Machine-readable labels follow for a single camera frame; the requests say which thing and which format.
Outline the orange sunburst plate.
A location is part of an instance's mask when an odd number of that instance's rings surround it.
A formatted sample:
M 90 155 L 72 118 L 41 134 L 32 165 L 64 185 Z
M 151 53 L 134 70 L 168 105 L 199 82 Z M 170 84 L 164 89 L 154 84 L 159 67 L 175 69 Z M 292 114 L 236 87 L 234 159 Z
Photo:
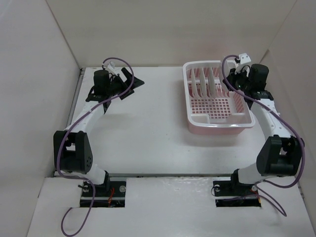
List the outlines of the orange sunburst plate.
M 208 86 L 209 86 L 209 94 L 211 98 L 215 98 L 216 95 L 216 86 L 214 80 L 214 74 L 212 68 L 209 68 L 208 74 Z
M 220 78 L 220 84 L 221 84 L 221 87 L 222 87 L 223 95 L 226 96 L 226 97 L 229 97 L 230 91 L 229 91 L 229 88 L 227 87 L 227 85 L 225 83 L 224 74 L 223 74 L 223 70 L 222 69 L 221 69 L 219 78 Z

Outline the pink white dish rack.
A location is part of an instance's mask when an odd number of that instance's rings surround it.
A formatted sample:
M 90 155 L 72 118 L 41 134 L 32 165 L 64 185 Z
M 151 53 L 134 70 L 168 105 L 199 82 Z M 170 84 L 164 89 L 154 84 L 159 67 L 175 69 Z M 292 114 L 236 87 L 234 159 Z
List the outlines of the pink white dish rack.
M 202 97 L 199 81 L 199 69 L 203 68 L 207 96 Z M 212 68 L 216 86 L 215 98 L 211 98 L 208 86 L 209 68 Z M 184 91 L 187 109 L 188 129 L 198 135 L 238 135 L 255 125 L 253 113 L 244 98 L 233 91 L 229 97 L 223 95 L 220 84 L 221 61 L 193 61 L 182 67 Z M 191 71 L 194 71 L 198 96 L 193 97 Z

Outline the plate with green red rim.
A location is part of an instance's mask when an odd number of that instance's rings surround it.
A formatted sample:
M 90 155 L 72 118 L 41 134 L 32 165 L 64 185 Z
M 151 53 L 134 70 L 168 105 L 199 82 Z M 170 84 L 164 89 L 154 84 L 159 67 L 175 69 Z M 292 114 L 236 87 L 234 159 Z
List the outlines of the plate with green red rim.
M 200 90 L 202 97 L 207 96 L 206 83 L 205 83 L 205 75 L 203 68 L 199 69 L 199 81 L 200 81 Z

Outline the plate with cloud outline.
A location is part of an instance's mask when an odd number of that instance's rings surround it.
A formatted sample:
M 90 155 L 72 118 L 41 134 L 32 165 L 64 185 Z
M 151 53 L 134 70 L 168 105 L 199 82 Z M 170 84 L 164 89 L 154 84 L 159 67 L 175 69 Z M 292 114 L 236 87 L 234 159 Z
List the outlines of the plate with cloud outline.
M 194 71 L 191 71 L 191 88 L 192 88 L 192 94 L 194 98 L 198 97 L 198 90 L 196 85 L 196 77 Z

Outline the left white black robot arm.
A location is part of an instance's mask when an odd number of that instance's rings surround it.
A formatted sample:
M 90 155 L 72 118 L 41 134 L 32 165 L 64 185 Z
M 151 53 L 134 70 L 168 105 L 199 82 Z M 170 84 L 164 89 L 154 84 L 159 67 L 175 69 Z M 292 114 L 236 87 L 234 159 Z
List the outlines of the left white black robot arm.
M 54 163 L 58 173 L 69 173 L 70 177 L 92 182 L 94 191 L 100 196 L 109 193 L 108 173 L 93 161 L 89 134 L 113 99 L 123 100 L 142 85 L 144 81 L 126 68 L 122 68 L 119 74 L 109 67 L 94 72 L 93 86 L 82 111 L 66 129 L 54 133 Z

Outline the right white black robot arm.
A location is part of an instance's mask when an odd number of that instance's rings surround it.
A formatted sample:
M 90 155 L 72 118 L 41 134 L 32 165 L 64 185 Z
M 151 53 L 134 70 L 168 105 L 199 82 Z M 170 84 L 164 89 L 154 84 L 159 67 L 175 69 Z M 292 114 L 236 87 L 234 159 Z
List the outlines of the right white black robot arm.
M 228 182 L 231 193 L 238 195 L 246 187 L 260 182 L 270 182 L 273 177 L 294 176 L 291 188 L 300 180 L 305 166 L 305 143 L 298 133 L 278 114 L 274 97 L 266 90 L 269 74 L 262 64 L 239 64 L 230 69 L 223 80 L 225 85 L 242 96 L 256 116 L 265 136 L 265 143 L 256 162 L 246 168 L 236 169 Z

